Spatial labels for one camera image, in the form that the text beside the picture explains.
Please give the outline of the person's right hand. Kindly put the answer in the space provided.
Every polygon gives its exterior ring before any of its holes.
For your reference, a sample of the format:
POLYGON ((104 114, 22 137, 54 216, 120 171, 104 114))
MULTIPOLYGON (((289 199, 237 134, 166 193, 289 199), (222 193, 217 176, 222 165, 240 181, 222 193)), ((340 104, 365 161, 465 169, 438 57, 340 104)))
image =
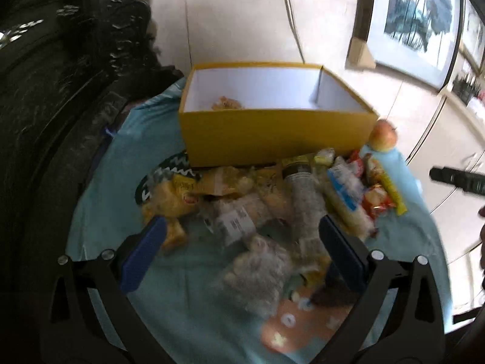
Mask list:
POLYGON ((480 252, 480 267, 483 271, 483 277, 485 274, 485 224, 484 224, 484 219, 485 219, 485 206, 483 206, 480 211, 478 211, 478 214, 480 217, 483 218, 483 227, 481 228, 480 232, 480 240, 481 240, 481 252, 480 252))

